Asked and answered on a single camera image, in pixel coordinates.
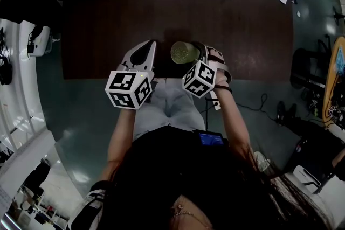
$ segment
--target cable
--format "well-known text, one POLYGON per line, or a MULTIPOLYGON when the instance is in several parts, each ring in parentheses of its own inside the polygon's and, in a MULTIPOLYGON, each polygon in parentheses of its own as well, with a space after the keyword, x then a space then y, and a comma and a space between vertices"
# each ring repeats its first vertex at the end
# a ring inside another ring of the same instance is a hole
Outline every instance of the cable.
MULTIPOLYGON (((237 104, 238 106, 240 106, 240 107, 247 108, 247 109, 249 109, 249 110, 251 110, 251 111, 260 111, 260 112, 262 112, 262 113, 265 113, 266 116, 267 116, 270 120, 272 120, 273 122, 275 122, 276 120, 273 119, 273 118, 271 118, 271 117, 269 116, 269 114, 268 114, 266 111, 263 110, 264 104, 265 104, 265 102, 267 101, 267 99, 268 99, 267 93, 264 93, 264 94, 261 95, 261 106, 260 106, 258 109, 251 108, 251 107, 245 106, 245 105, 243 105, 243 104, 239 104, 239 103, 236 103, 236 104, 237 104)), ((208 111, 209 111, 212 107, 216 106, 215 104, 213 104, 211 107, 208 107, 208 102, 209 102, 209 101, 216 101, 216 100, 215 100, 215 99, 208 99, 208 98, 205 98, 205 103, 206 103, 206 105, 205 105, 205 110, 203 110, 202 112, 200 112, 200 113, 204 113, 204 112, 205 112, 205 128, 206 128, 206 131, 208 131, 208 128, 209 128, 209 120, 208 120, 208 119, 209 119, 209 116, 208 116, 208 111)))
MULTIPOLYGON (((333 91, 333 89, 334 89, 334 86, 335 86, 336 81, 337 81, 337 77, 338 77, 338 74, 337 74, 337 75, 335 76, 335 78, 334 78, 334 82, 333 82, 331 91, 333 91)), ((325 118, 329 118, 329 116, 326 114, 326 111, 327 111, 327 109, 325 109, 325 118)))
MULTIPOLYGON (((32 34, 32 32, 28 35, 27 37, 27 45, 29 46, 29 39, 30 39, 30 35, 32 34)), ((29 53, 27 52, 27 58, 30 60, 30 56, 29 53)))
POLYGON ((236 103, 236 104, 237 104, 238 106, 240 106, 240 107, 247 108, 247 109, 249 109, 249 110, 251 110, 251 111, 260 111, 260 112, 262 112, 262 113, 265 113, 266 116, 267 116, 270 120, 272 120, 272 121, 275 122, 275 119, 271 118, 271 117, 269 116, 269 114, 268 114, 266 111, 263 110, 264 104, 265 104, 265 102, 267 101, 267 99, 268 99, 268 95, 267 95, 266 93, 262 94, 262 95, 261 95, 261 106, 260 106, 259 108, 257 108, 257 109, 251 108, 251 107, 248 107, 248 106, 244 106, 243 104, 240 104, 240 103, 236 103))
MULTIPOLYGON (((335 123, 331 123, 331 124, 335 124, 335 123)), ((329 125, 326 127, 326 130, 328 130, 328 128, 329 128, 329 126, 330 126, 331 124, 329 124, 329 125)))
POLYGON ((205 109, 205 110, 203 110, 202 112, 200 112, 200 114, 201 113, 204 113, 204 112, 206 112, 206 111, 209 111, 212 107, 215 107, 216 105, 215 104, 213 104, 211 107, 209 107, 208 109, 205 109))

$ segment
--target black shirt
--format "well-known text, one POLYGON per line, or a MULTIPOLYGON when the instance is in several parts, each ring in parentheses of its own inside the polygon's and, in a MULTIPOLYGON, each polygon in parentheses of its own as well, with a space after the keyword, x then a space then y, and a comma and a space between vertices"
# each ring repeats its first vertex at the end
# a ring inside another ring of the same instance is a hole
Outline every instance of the black shirt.
MULTIPOLYGON (((146 133, 134 141, 131 156, 135 156, 133 170, 138 179, 128 177, 123 185, 127 188, 133 186, 128 188, 133 190, 133 197, 139 197, 142 191, 165 189, 169 191, 164 196, 169 197, 170 206, 180 195, 184 195, 210 220, 215 211, 227 217, 222 214, 221 205, 212 203, 223 192, 223 187, 215 187, 214 182, 225 184, 229 181, 229 174, 224 173, 229 172, 229 158, 232 159, 227 145, 204 146, 196 134, 167 126, 146 133)), ((126 176, 130 175, 132 164, 126 170, 126 176)), ((110 182, 101 181, 91 188, 82 206, 68 223, 71 230, 97 228, 105 190, 111 189, 110 185, 110 182)))

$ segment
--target long dark hair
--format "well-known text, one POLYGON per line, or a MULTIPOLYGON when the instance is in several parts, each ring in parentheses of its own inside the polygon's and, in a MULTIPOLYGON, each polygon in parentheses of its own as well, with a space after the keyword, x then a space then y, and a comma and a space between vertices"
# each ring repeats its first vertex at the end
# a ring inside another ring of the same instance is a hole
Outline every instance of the long dark hair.
POLYGON ((251 151, 244 152, 164 143, 132 147, 111 176, 98 229, 168 229, 180 195, 196 204, 214 229, 332 228, 286 177, 279 184, 270 180, 251 151))

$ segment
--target hand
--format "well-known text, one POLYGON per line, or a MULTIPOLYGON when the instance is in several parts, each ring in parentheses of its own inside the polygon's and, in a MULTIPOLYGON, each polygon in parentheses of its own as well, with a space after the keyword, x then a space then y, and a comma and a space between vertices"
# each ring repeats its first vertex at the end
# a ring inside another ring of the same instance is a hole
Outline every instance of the hand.
MULTIPOLYGON (((223 57, 219 54, 219 52, 217 52, 217 51, 215 51, 213 49, 210 51, 210 55, 214 55, 217 58, 220 58, 221 60, 224 60, 223 57)), ((227 86, 227 87, 229 87, 229 84, 228 84, 227 79, 225 77, 224 71, 221 70, 221 69, 217 70, 215 84, 219 85, 219 86, 227 86)))
POLYGON ((339 154, 332 160, 332 166, 335 168, 337 164, 342 161, 345 157, 345 149, 343 149, 339 154))

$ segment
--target desk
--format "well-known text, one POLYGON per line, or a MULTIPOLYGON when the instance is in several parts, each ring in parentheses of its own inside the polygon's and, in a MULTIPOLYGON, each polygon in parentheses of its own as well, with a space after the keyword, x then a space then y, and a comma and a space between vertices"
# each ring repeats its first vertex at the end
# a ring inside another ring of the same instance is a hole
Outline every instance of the desk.
POLYGON ((331 106, 330 100, 333 96, 333 88, 334 84, 337 82, 338 75, 337 75, 337 69, 336 69, 336 57, 338 54, 339 46, 343 47, 343 51, 345 50, 345 38, 339 37, 332 49, 332 56, 330 58, 329 68, 328 68, 328 74, 327 74, 327 81, 326 81, 326 87, 325 87, 325 95, 323 97, 323 107, 322 107, 322 119, 325 123, 325 126, 329 126, 333 123, 333 120, 329 121, 329 116, 327 115, 327 111, 329 107, 331 106))
POLYGON ((65 79, 105 79, 135 45, 156 39, 156 77, 174 77, 174 42, 220 50, 235 79, 288 81, 292 4, 279 0, 67 0, 65 79))

